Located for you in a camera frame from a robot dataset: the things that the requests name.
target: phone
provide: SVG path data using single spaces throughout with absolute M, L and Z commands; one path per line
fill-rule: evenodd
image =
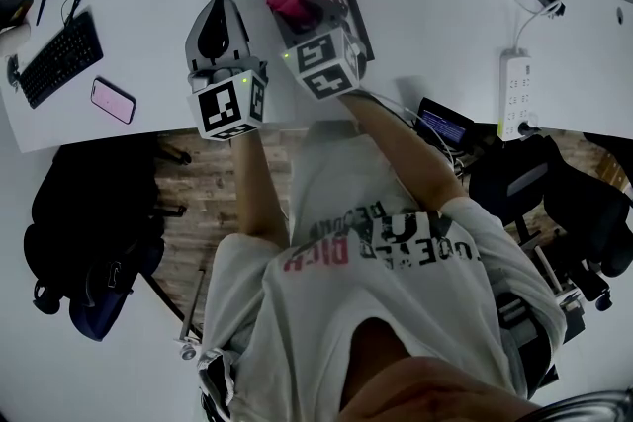
M 135 114 L 136 99 L 101 78 L 92 83 L 90 101 L 124 124 L 129 124 Z

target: white t-shirt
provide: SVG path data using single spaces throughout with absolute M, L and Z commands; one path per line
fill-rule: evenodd
M 493 270 L 531 305 L 552 350 L 561 345 L 565 318 L 550 289 L 477 203 L 416 211 L 367 135 L 308 147 L 298 165 L 296 246 L 234 234 L 216 253 L 202 349 L 238 357 L 231 420 L 333 420 L 352 334 L 369 318 L 388 323 L 412 356 L 517 391 Z

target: desk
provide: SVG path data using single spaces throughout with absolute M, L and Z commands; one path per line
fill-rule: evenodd
M 29 19 L 35 18 L 36 0 Z M 129 133 L 193 127 L 184 42 L 210 0 L 83 0 L 93 13 L 104 58 L 32 110 L 0 76 L 0 89 L 22 151 Z M 278 55 L 281 37 L 264 0 L 235 0 L 254 54 L 269 61 L 264 116 L 304 127 L 346 113 L 337 101 L 315 103 Z M 531 0 L 522 0 L 532 9 Z M 39 27 L 19 51 L 28 62 L 60 29 L 63 0 L 48 0 Z M 563 0 L 567 12 L 536 20 L 521 46 L 534 58 L 535 109 L 543 127 L 633 137 L 633 5 Z M 498 58 L 527 18 L 511 0 L 358 0 L 376 60 L 364 86 L 412 109 L 423 96 L 476 122 L 497 122 Z M 615 11 L 621 7 L 624 25 Z M 100 75 L 133 95 L 129 126 L 90 104 Z

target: power strip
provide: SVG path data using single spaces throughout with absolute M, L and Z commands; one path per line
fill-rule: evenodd
M 532 59 L 524 51 L 501 56 L 497 135 L 502 141 L 522 138 L 518 126 L 527 123 L 532 95 Z

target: black and white marker cube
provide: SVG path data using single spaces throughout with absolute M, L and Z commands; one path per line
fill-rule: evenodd
M 295 79 L 318 101 L 360 86 L 358 49 L 338 27 L 282 53 Z
M 264 80 L 248 70 L 190 95 L 187 101 L 200 136 L 226 141 L 260 128 L 265 91 Z

